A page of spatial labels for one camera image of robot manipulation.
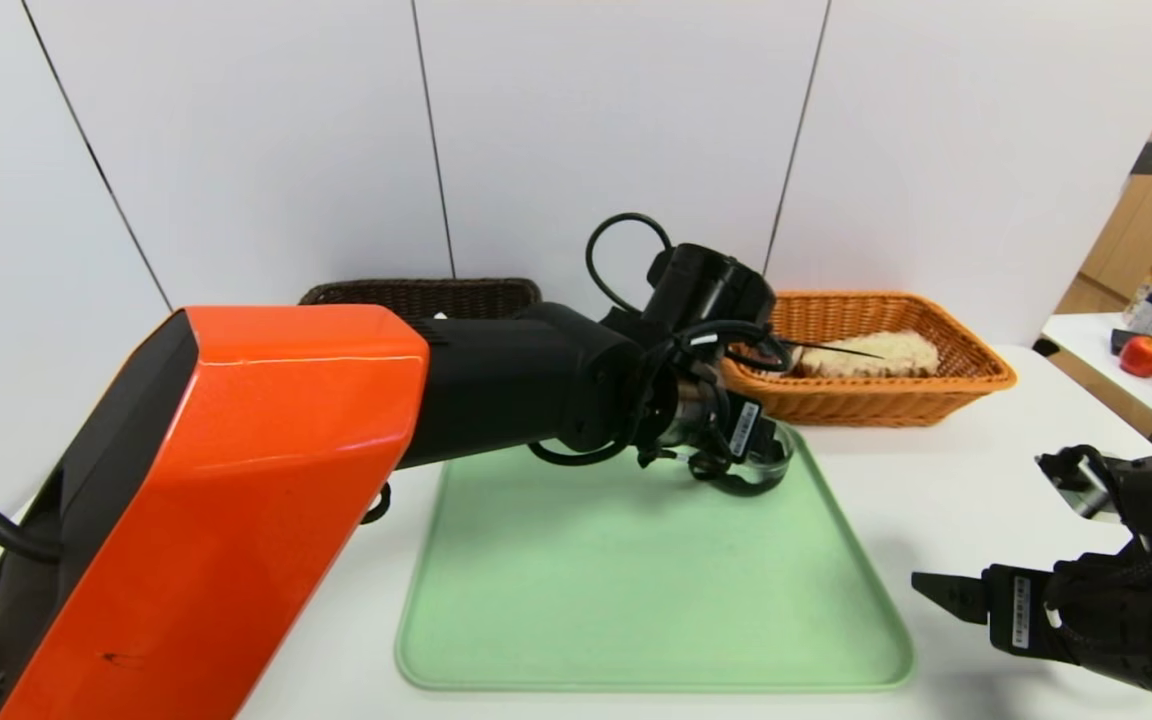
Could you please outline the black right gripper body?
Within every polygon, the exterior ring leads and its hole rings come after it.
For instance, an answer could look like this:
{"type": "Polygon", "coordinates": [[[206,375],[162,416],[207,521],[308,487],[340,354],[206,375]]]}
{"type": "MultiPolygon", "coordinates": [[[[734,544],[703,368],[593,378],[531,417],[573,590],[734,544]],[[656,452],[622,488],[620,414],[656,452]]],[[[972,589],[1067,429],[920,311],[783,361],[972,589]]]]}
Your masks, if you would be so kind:
{"type": "Polygon", "coordinates": [[[1082,667],[1116,680],[1152,680],[1152,589],[1120,584],[1075,597],[1049,617],[1048,589],[1082,588],[1126,569],[1126,559],[1085,553],[1051,571],[992,564],[983,574],[990,643],[1010,655],[1082,667]]]}

